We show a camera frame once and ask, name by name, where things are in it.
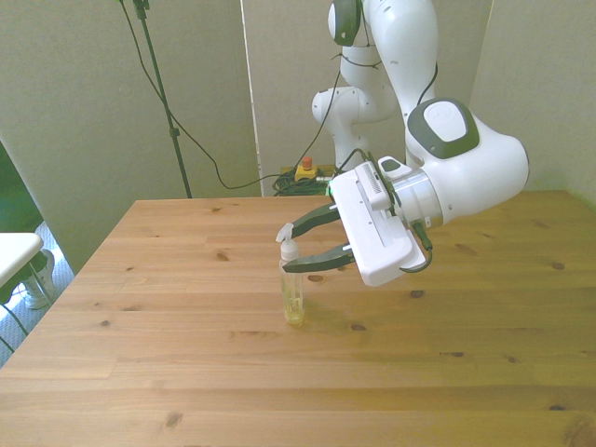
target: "black cable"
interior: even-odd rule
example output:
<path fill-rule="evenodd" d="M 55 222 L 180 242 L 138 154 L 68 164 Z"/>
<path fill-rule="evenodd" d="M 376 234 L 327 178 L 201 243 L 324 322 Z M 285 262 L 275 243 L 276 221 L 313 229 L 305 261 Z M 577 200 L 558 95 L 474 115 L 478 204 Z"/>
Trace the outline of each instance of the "black cable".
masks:
<path fill-rule="evenodd" d="M 369 30 L 366 27 L 366 16 L 364 15 L 364 5 L 362 4 L 362 0 L 359 0 L 360 3 L 360 14 L 362 14 L 362 21 L 364 23 L 364 33 L 366 34 L 366 46 L 369 47 L 371 45 L 371 39 L 369 37 Z"/>
<path fill-rule="evenodd" d="M 126 16 L 127 19 L 127 23 L 129 24 L 129 28 L 130 28 L 130 32 L 132 34 L 132 38 L 134 40 L 134 45 L 137 49 L 137 54 L 139 56 L 139 61 L 141 63 L 141 67 L 142 70 L 145 74 L 145 76 L 147 77 L 147 79 L 149 80 L 149 83 L 151 84 L 151 87 L 153 87 L 153 90 L 155 91 L 157 97 L 162 101 L 162 103 L 164 103 L 163 98 L 161 97 L 161 94 L 159 93 L 159 90 L 157 89 L 157 86 L 155 84 L 155 82 L 153 81 L 153 78 L 149 75 L 149 72 L 147 71 L 147 68 L 145 67 L 144 61 L 142 59 L 142 53 L 141 53 L 141 49 L 139 47 L 139 41 L 137 40 L 137 35 L 134 32 L 134 28 L 132 27 L 132 23 L 130 21 L 130 17 L 129 17 L 129 13 L 124 5 L 124 1 L 123 0 L 118 0 L 120 5 L 122 6 L 122 10 L 124 11 L 124 15 Z M 317 140 L 319 134 L 321 133 L 323 126 L 325 125 L 325 121 L 327 120 L 327 116 L 329 115 L 329 111 L 332 108 L 332 103 L 333 103 L 333 98 L 335 97 L 335 89 L 337 88 L 337 83 L 339 82 L 339 77 L 341 75 L 341 71 L 337 74 L 337 77 L 335 78 L 335 83 L 333 84 L 333 95 L 332 95 L 332 99 L 329 103 L 329 107 L 327 109 L 327 113 L 325 114 L 325 117 L 323 118 L 323 121 L 320 124 L 320 127 L 318 128 L 318 132 L 317 135 L 315 135 L 315 138 L 313 139 L 313 141 L 308 145 L 308 147 L 306 148 L 306 150 L 303 152 L 302 156 L 300 157 L 300 159 L 297 161 L 297 163 L 294 165 L 293 169 L 289 172 L 283 173 L 283 174 L 269 174 L 269 175 L 265 175 L 264 177 L 261 177 L 255 181 L 249 182 L 249 183 L 245 183 L 242 184 L 240 186 L 228 186 L 227 184 L 225 184 L 224 180 L 222 179 L 222 176 L 220 175 L 220 171 L 219 171 L 219 166 L 217 164 L 217 162 L 215 161 L 215 159 L 211 156 L 211 154 L 184 128 L 184 126 L 180 123 L 180 121 L 178 121 L 178 119 L 176 118 L 176 116 L 171 112 L 171 110 L 168 107 L 169 110 L 169 114 L 171 115 L 172 120 L 180 127 L 181 131 L 203 152 L 203 154 L 205 154 L 205 156 L 207 156 L 207 158 L 211 161 L 211 163 L 213 164 L 213 167 L 215 168 L 215 173 L 217 175 L 217 178 L 220 182 L 220 184 L 225 188 L 225 189 L 229 189 L 229 190 L 233 190 L 233 189 L 241 189 L 241 188 L 246 188 L 247 186 L 251 186 L 252 184 L 258 183 L 261 180 L 265 180 L 265 179 L 269 179 L 269 178 L 273 178 L 273 177 L 277 177 L 279 179 L 284 178 L 284 177 L 288 177 L 288 175 L 291 173 L 291 176 L 293 178 L 293 175 L 295 173 L 296 168 L 298 167 L 298 165 L 300 164 L 300 162 L 302 161 L 302 159 L 304 158 L 304 156 L 306 155 L 306 153 L 310 150 L 310 148 L 313 146 L 313 144 L 315 143 L 315 141 Z"/>
<path fill-rule="evenodd" d="M 377 63 L 371 63 L 371 64 L 356 63 L 356 62 L 353 62 L 353 61 L 351 61 L 350 59 L 348 59 L 348 58 L 347 58 L 347 57 L 344 55 L 344 53 L 339 53 L 339 54 L 336 54 L 335 56 L 333 56 L 333 57 L 332 57 L 332 60 L 334 60 L 335 58 L 339 58 L 340 56 L 341 56 L 343 59 L 345 59 L 345 61 L 346 61 L 346 62 L 349 62 L 349 63 L 351 63 L 352 65 L 356 65 L 357 67 L 364 67 L 364 68 L 374 68 L 375 70 L 378 70 L 378 69 L 379 69 L 379 68 L 378 68 L 378 65 L 381 65 L 381 64 L 383 63 L 383 61 L 379 61 L 379 62 L 377 62 Z"/>
<path fill-rule="evenodd" d="M 305 157 L 305 155 L 308 153 L 310 148 L 313 147 L 313 144 L 315 144 L 315 141 L 317 140 L 318 136 L 320 135 L 321 131 L 323 130 L 323 127 L 325 126 L 325 122 L 327 121 L 329 112 L 332 109 L 333 99 L 335 98 L 335 95 L 338 94 L 336 89 L 337 89 L 337 84 L 339 82 L 339 78 L 340 78 L 341 74 L 342 74 L 342 71 L 340 69 L 337 72 L 337 76 L 335 77 L 335 82 L 333 83 L 332 98 L 329 101 L 329 106 L 327 107 L 327 112 L 325 113 L 325 116 L 323 117 L 323 120 L 321 121 L 320 126 L 318 127 L 318 131 L 317 131 L 317 134 L 315 135 L 315 138 L 313 138 L 313 141 L 310 142 L 308 147 L 306 147 L 306 150 L 302 153 L 300 158 L 298 158 L 298 161 L 293 166 L 293 168 L 290 169 L 288 172 L 284 172 L 283 174 L 278 175 L 278 178 L 274 181 L 274 183 L 272 185 L 273 189 L 276 191 L 274 196 L 296 196 L 297 194 L 294 194 L 294 192 L 308 190 L 307 189 L 308 187 L 306 185 L 300 184 L 301 182 L 294 182 L 294 183 L 292 183 L 292 182 L 296 175 L 296 170 L 298 169 L 298 165 L 300 165 L 300 162 Z M 325 188 L 327 187 L 326 183 L 322 183 L 322 182 L 316 182 L 316 183 L 319 183 L 320 187 L 322 187 L 323 185 L 325 186 Z"/>
<path fill-rule="evenodd" d="M 342 173 L 342 169 L 344 168 L 345 165 L 347 165 L 347 162 L 350 161 L 350 159 L 355 155 L 355 154 L 360 154 L 362 156 L 363 160 L 368 160 L 368 156 L 364 153 L 364 151 L 362 149 L 359 149 L 358 147 L 356 149 L 354 149 L 349 156 L 347 156 L 347 158 L 344 160 L 344 163 L 341 164 L 341 166 L 339 168 L 335 168 L 335 175 L 337 174 L 341 174 Z"/>
<path fill-rule="evenodd" d="M 428 89 L 432 87 L 432 85 L 435 83 L 435 81 L 437 80 L 437 75 L 439 74 L 439 65 L 437 63 L 435 63 L 435 74 L 432 76 L 432 79 L 430 80 L 430 83 L 427 85 L 427 88 L 425 88 L 425 91 L 422 92 L 422 95 L 420 95 L 420 99 L 418 100 L 418 103 L 416 105 L 420 105 L 420 102 L 422 102 L 422 99 L 425 97 L 425 95 L 428 92 Z"/>
<path fill-rule="evenodd" d="M 400 270 L 405 273 L 420 273 L 423 270 L 425 270 L 430 265 L 430 263 L 432 263 L 432 249 L 433 249 L 433 247 L 432 247 L 432 242 L 430 241 L 430 239 L 427 236 L 425 227 L 422 225 L 421 222 L 414 222 L 412 227 L 413 227 L 414 232 L 420 239 L 420 242 L 422 243 L 422 247 L 428 253 L 427 261 L 424 264 L 420 265 L 419 267 L 400 268 Z"/>
<path fill-rule="evenodd" d="M 335 77 L 335 83 L 333 84 L 332 98 L 329 101 L 329 106 L 327 107 L 327 113 L 325 113 L 325 116 L 323 117 L 323 120 L 321 121 L 320 126 L 318 127 L 317 135 L 315 135 L 315 138 L 313 138 L 313 141 L 310 142 L 310 144 L 308 145 L 308 147 L 306 148 L 306 150 L 302 153 L 302 155 L 300 156 L 300 159 L 294 165 L 294 169 L 298 168 L 298 165 L 300 164 L 300 162 L 302 161 L 302 159 L 305 157 L 306 153 L 310 150 L 310 148 L 313 147 L 313 144 L 315 144 L 315 141 L 317 140 L 318 136 L 320 135 L 321 131 L 323 130 L 323 126 L 325 126 L 325 121 L 327 121 L 327 116 L 329 116 L 329 112 L 332 109 L 333 99 L 335 98 L 335 95 L 339 94 L 339 92 L 335 91 L 335 89 L 337 88 L 337 83 L 339 82 L 339 77 L 341 75 L 342 75 L 342 71 L 339 70 L 337 72 L 337 77 Z"/>
<path fill-rule="evenodd" d="M 424 264 L 422 264 L 421 266 L 416 267 L 416 268 L 403 268 L 402 267 L 402 268 L 400 268 L 400 270 L 405 273 L 420 273 L 423 270 L 426 270 L 427 267 L 430 265 L 430 263 L 432 263 L 432 249 L 428 250 L 427 253 L 428 253 L 427 261 Z"/>

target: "green curtain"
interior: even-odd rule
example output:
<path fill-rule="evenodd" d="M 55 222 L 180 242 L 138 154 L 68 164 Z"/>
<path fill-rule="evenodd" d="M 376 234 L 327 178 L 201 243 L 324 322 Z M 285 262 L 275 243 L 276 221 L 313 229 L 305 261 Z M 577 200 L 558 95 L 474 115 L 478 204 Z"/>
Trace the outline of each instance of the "green curtain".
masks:
<path fill-rule="evenodd" d="M 0 232 L 32 233 L 42 222 L 35 202 L 0 143 Z"/>

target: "spray bottle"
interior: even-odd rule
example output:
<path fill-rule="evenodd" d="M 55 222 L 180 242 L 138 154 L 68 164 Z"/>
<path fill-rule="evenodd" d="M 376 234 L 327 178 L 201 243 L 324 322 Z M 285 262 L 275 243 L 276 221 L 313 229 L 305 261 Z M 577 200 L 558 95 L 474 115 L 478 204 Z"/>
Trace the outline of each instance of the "spray bottle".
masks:
<path fill-rule="evenodd" d="M 300 257 L 300 249 L 296 241 L 291 238 L 293 224 L 286 223 L 279 230 L 277 242 L 281 242 L 281 261 L 279 273 L 281 274 L 281 294 L 286 321 L 299 325 L 305 318 L 305 300 L 302 292 L 302 274 L 287 273 L 283 266 Z"/>

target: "black pole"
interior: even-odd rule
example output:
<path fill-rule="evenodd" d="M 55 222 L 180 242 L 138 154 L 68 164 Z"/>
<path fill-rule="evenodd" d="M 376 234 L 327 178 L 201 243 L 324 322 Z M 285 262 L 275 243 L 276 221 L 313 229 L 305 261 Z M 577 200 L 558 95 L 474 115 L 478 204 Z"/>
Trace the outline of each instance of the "black pole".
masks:
<path fill-rule="evenodd" d="M 188 177 L 186 177 L 186 169 L 184 168 L 183 155 L 180 151 L 180 145 L 178 144 L 178 137 L 180 136 L 180 131 L 174 127 L 174 124 L 171 120 L 171 112 L 169 111 L 168 100 L 166 99 L 166 90 L 164 90 L 164 85 L 161 82 L 161 75 L 159 74 L 159 67 L 157 66 L 156 54 L 153 50 L 153 44 L 151 43 L 149 29 L 147 28 L 147 15 L 145 14 L 145 10 L 149 9 L 149 2 L 148 0 L 133 0 L 133 3 L 135 11 L 137 13 L 137 17 L 142 23 L 142 28 L 145 32 L 147 46 L 149 47 L 149 52 L 151 53 L 151 61 L 153 62 L 153 68 L 156 71 L 157 85 L 159 86 L 161 101 L 163 102 L 164 109 L 166 110 L 166 117 L 168 119 L 169 124 L 169 135 L 174 143 L 174 150 L 176 151 L 176 157 L 178 158 L 178 166 L 180 167 L 180 173 L 183 176 L 184 189 L 186 190 L 186 195 L 188 196 L 188 198 L 193 198 L 190 192 L 190 185 L 188 184 Z"/>

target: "wooden table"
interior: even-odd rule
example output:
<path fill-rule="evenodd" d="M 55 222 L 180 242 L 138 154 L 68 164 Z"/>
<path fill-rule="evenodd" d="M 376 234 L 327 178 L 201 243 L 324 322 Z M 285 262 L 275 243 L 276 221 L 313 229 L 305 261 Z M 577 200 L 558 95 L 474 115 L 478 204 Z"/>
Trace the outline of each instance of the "wooden table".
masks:
<path fill-rule="evenodd" d="M 296 329 L 274 238 L 326 200 L 135 203 L 0 371 L 0 445 L 596 445 L 596 214 L 523 193 L 424 273 L 308 276 Z"/>

